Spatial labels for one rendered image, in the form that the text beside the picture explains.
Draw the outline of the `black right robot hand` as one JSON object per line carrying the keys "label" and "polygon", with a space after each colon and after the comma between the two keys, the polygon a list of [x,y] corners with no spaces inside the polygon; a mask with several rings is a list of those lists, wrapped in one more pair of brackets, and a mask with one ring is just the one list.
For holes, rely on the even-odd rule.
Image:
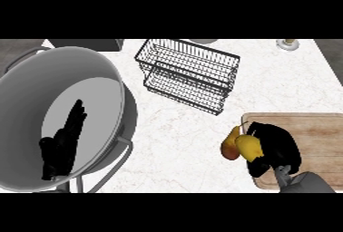
{"label": "black right robot hand", "polygon": [[247,134],[259,139],[264,150],[264,156],[247,162],[250,175],[259,178],[270,169],[287,165],[292,166],[290,174],[295,174],[302,165],[302,156],[292,133],[273,124],[255,121]]}

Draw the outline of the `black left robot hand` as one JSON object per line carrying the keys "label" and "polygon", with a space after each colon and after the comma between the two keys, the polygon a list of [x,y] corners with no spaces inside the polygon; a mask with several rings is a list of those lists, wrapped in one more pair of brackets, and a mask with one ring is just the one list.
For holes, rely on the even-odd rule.
{"label": "black left robot hand", "polygon": [[82,134],[83,122],[88,113],[83,101],[77,100],[69,113],[64,127],[52,137],[45,137],[39,141],[43,158],[43,175],[46,181],[57,180],[58,177],[70,175],[79,148],[79,137]]}

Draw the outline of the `yellow lemon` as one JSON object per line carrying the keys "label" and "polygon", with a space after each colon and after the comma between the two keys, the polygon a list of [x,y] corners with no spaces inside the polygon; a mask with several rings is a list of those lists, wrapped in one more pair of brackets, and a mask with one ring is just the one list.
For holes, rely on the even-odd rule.
{"label": "yellow lemon", "polygon": [[261,140],[255,136],[240,135],[236,139],[236,146],[240,154],[249,162],[253,162],[265,155]]}

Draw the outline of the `wooden cutting board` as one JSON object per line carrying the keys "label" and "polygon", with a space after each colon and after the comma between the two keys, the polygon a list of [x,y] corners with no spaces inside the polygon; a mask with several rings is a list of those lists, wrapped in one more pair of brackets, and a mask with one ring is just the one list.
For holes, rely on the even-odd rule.
{"label": "wooden cutting board", "polygon": [[243,133],[255,121],[292,133],[302,155],[298,174],[317,173],[332,188],[343,191],[343,113],[247,112],[242,116]]}

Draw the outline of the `large grey metal pot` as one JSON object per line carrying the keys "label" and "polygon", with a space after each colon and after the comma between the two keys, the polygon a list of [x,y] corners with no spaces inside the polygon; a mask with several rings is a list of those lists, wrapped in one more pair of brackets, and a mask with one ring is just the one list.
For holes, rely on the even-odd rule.
{"label": "large grey metal pot", "polygon": [[[45,145],[80,102],[88,113],[64,174],[48,172],[46,160],[61,160]],[[8,64],[0,77],[0,189],[15,192],[67,192],[70,181],[108,168],[97,192],[128,161],[137,131],[137,100],[111,60],[97,51],[39,46]]]}

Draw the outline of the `yellow orange pear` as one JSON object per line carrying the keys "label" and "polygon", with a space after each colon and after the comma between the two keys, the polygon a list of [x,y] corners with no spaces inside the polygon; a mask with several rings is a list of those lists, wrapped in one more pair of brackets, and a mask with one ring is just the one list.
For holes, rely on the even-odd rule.
{"label": "yellow orange pear", "polygon": [[240,152],[237,149],[237,143],[236,143],[239,136],[240,136],[240,125],[237,125],[233,128],[230,135],[227,136],[222,142],[222,147],[221,147],[222,156],[230,160],[236,160],[240,156]]}

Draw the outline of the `dark grey flat appliance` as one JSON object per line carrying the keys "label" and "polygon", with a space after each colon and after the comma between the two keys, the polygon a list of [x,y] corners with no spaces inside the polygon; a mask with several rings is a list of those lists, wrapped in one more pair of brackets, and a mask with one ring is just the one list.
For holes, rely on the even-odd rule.
{"label": "dark grey flat appliance", "polygon": [[51,39],[55,47],[77,46],[98,52],[119,52],[123,47],[123,39]]}

